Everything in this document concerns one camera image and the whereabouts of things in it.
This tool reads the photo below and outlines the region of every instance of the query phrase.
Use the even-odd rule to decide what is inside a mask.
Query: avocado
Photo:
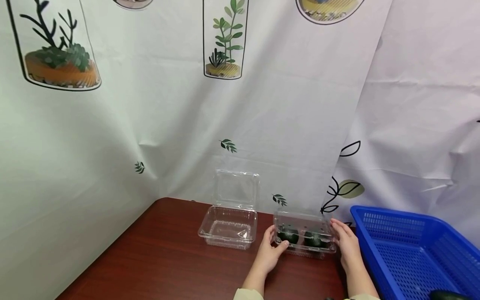
[[[471,300],[467,296],[447,290],[436,289],[430,292],[430,300]]]
[[[305,232],[303,243],[308,247],[328,248],[328,243],[322,241],[321,235],[316,232]]]
[[[299,241],[299,231],[293,228],[285,228],[283,225],[277,233],[281,240],[288,240],[290,244],[296,244]]]

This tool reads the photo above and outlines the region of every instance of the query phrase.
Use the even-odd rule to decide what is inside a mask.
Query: round jar illustration
[[[204,75],[242,75],[248,0],[204,0]]]
[[[153,0],[113,0],[118,5],[129,10],[141,10],[147,7]]]
[[[300,13],[310,22],[329,25],[350,17],[363,0],[297,0]]]
[[[25,0],[7,4],[27,81],[69,91],[88,91],[100,86],[79,0]]]

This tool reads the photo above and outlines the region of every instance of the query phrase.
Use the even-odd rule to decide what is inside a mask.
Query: blue plastic basket
[[[480,251],[444,221],[353,206],[363,258],[384,300],[428,300],[435,289],[480,299]]]

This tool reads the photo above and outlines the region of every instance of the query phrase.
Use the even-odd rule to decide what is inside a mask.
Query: white backdrop
[[[424,213],[480,246],[479,12],[475,0],[393,2],[347,138],[361,147],[334,174],[365,190],[334,199],[343,220],[352,204]]]
[[[390,3],[0,1],[0,299],[55,298],[216,168],[320,210]]]

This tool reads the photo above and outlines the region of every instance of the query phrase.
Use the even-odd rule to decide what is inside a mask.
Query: beige sleeve
[[[264,298],[254,289],[239,288],[233,300],[264,300]]]
[[[370,296],[370,295],[367,295],[367,294],[357,295],[357,296],[351,297],[350,299],[352,299],[352,300],[380,300],[377,297]]]

